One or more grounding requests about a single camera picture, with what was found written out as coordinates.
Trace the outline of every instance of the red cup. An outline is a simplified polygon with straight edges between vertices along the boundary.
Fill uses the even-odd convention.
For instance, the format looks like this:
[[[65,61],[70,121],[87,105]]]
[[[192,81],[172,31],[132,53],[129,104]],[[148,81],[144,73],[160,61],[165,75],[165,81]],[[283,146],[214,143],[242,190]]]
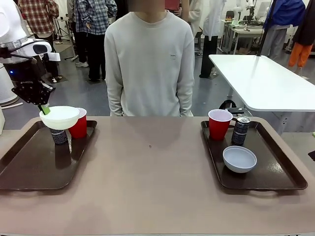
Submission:
[[[74,139],[82,139],[87,135],[87,111],[83,108],[80,110],[78,122],[71,128],[69,132]]]
[[[213,140],[223,140],[230,121],[233,119],[233,115],[226,110],[212,110],[209,111],[209,131],[210,137]]]

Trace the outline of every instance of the desk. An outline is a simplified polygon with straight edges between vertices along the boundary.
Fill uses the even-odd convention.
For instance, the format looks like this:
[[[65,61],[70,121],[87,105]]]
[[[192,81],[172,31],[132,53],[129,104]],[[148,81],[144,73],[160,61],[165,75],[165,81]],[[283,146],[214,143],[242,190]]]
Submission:
[[[209,55],[209,58],[251,110],[315,112],[315,86],[273,60],[248,55]],[[281,117],[283,126],[279,133],[288,118],[289,114]]]
[[[225,20],[221,20],[221,22],[224,22],[224,30],[223,30],[223,35],[221,38],[220,46],[218,49],[226,54],[230,54],[235,32],[234,30],[242,30],[244,29],[245,25],[238,25],[235,26],[231,24],[230,22],[226,22]],[[262,26],[248,26],[249,30],[260,30],[262,31]]]
[[[249,29],[250,31],[245,31],[244,28],[243,29],[232,29],[233,32],[235,32],[235,48],[234,48],[234,55],[236,54],[236,49],[237,49],[237,44],[238,44],[238,40],[239,38],[258,38],[258,37],[262,37],[264,34],[264,30],[263,29]]]
[[[306,190],[235,194],[219,186],[200,123],[208,118],[97,120],[73,182],[64,190],[0,192],[4,234],[290,234],[315,232],[315,177],[261,122],[302,173]],[[10,139],[0,157],[37,120]]]

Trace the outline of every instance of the person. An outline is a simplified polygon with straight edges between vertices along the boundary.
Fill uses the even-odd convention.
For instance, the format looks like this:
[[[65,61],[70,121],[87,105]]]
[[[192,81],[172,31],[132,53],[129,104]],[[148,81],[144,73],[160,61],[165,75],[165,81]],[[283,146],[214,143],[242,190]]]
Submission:
[[[192,116],[194,38],[164,0],[134,0],[105,36],[112,116]]]
[[[283,49],[287,29],[290,25],[294,27],[300,25],[304,14],[305,5],[302,0],[277,0],[261,54],[272,60],[277,59]]]
[[[165,0],[165,9],[182,17],[186,22],[189,20],[189,0],[182,0],[182,9],[180,9],[181,0]]]
[[[312,52],[315,41],[314,21],[315,1],[310,0],[303,22],[300,24],[293,37],[294,47],[289,60],[289,67],[293,67],[297,64],[295,73],[298,75],[300,74],[302,67],[305,66]]]
[[[77,32],[76,30],[76,13],[75,13],[75,0],[67,0],[68,18],[71,29],[73,31],[75,45],[79,56],[79,62],[75,64],[76,67],[89,67],[86,55],[87,33]]]
[[[202,1],[201,0],[189,0],[189,15],[188,15],[188,23],[190,24],[192,35],[196,37],[199,25],[201,21],[201,13],[202,13]],[[176,16],[182,15],[182,8],[174,12]]]
[[[226,1],[227,0],[210,0],[211,10],[203,25],[203,35],[205,39],[200,78],[209,78],[211,70],[214,67],[213,62],[209,59],[209,55],[217,54],[221,14]]]
[[[115,2],[117,5],[116,20],[118,20],[129,12],[128,0],[115,0]]]
[[[105,79],[104,38],[109,27],[109,17],[115,17],[117,6],[114,0],[76,0],[76,30],[88,34],[89,79],[97,82]]]
[[[58,5],[53,0],[19,0],[19,8],[35,38],[47,40],[52,47],[52,52],[55,52],[52,19],[59,16]],[[51,73],[54,83],[62,78],[55,61],[43,60],[43,62],[47,72]]]

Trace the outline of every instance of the checkered shirt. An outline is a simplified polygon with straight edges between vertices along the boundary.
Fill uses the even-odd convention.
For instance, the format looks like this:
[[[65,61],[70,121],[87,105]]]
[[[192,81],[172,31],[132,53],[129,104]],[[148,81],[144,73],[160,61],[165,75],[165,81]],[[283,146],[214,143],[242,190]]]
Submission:
[[[19,0],[19,7],[33,33],[54,31],[52,18],[59,16],[59,8],[53,0]]]
[[[76,0],[76,29],[94,35],[105,34],[109,27],[108,18],[116,16],[114,0]]]

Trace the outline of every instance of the black pants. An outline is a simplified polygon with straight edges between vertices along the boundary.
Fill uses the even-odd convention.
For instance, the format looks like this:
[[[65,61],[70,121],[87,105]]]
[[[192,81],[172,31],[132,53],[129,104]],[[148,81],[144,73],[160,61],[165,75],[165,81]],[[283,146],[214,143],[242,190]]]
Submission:
[[[87,61],[87,55],[85,52],[87,46],[87,33],[77,32],[75,22],[71,23],[71,28],[75,39],[75,46],[79,56],[79,61],[85,63]]]
[[[88,60],[90,66],[89,78],[91,80],[99,80],[99,69],[102,69],[102,78],[105,79],[105,51],[104,51],[105,35],[95,35],[88,33]]]
[[[53,35],[50,35],[48,38],[40,38],[38,37],[37,34],[34,35],[35,38],[37,39],[43,39],[43,40],[47,40],[50,45],[51,45],[51,48],[52,48],[52,52],[56,52],[55,49],[54,49],[54,38],[53,38]],[[58,76],[58,67],[57,67],[57,62],[55,61],[49,61],[49,60],[43,60],[44,62],[44,65],[46,67],[46,70],[48,73],[51,73],[51,75],[55,78]]]
[[[205,36],[203,43],[203,55],[202,55],[202,65],[201,65],[201,75],[204,77],[209,77],[212,68],[215,66],[212,61],[209,59],[209,55],[217,54],[218,46],[218,36],[213,36],[211,41],[209,37]]]

